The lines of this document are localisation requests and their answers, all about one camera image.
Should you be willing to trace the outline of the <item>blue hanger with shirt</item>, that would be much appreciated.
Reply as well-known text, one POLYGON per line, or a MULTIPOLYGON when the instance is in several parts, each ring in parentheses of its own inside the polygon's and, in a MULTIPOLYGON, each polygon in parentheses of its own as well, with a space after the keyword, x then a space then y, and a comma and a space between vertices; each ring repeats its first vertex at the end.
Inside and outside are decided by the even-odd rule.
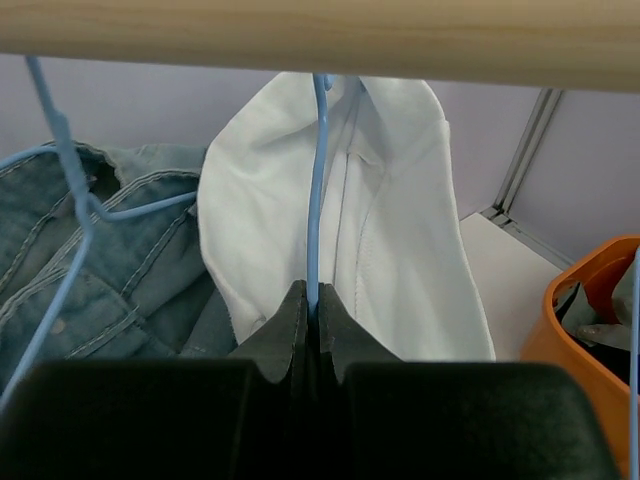
POLYGON ((320 284, 333 285, 353 308, 357 258, 358 158, 353 143, 361 106, 358 76, 313 74, 311 112, 303 128, 313 149, 306 231, 306 287, 309 313, 315 317, 320 284))

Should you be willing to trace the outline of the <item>white shirt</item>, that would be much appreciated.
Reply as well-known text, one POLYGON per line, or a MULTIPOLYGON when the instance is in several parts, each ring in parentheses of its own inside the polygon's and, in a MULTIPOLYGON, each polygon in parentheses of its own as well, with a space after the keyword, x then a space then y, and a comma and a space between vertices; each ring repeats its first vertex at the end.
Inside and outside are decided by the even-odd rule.
MULTIPOLYGON (((422 80, 340 76, 327 101, 320 281, 404 360, 493 360, 460 234, 450 128, 433 90, 422 80)), ((207 149, 200 247, 238 342, 307 275, 317 131, 311 76, 285 72, 207 149)))

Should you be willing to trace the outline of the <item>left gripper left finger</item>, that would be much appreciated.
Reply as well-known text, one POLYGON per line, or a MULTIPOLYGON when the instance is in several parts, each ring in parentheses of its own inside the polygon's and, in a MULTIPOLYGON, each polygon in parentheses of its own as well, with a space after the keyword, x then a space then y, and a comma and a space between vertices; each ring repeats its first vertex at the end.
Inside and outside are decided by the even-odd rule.
POLYGON ((1 415, 5 479, 301 479, 306 294, 217 360, 56 361, 1 415))

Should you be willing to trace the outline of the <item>grey pleated skirt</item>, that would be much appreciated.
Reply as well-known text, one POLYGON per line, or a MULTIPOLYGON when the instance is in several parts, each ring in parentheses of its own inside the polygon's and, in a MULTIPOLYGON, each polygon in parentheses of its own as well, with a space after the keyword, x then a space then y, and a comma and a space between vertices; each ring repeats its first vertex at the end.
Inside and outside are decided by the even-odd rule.
POLYGON ((559 327, 587 348, 629 353, 633 261, 630 251, 604 251, 572 266, 555 292, 559 327))

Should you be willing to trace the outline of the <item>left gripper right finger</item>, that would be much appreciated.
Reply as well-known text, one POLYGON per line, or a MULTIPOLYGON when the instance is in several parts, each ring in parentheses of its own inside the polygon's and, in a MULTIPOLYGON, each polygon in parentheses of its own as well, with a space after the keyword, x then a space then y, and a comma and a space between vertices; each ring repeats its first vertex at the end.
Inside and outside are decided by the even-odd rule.
POLYGON ((329 407, 321 479, 617 479, 591 404, 561 368, 403 362, 320 289, 329 407))

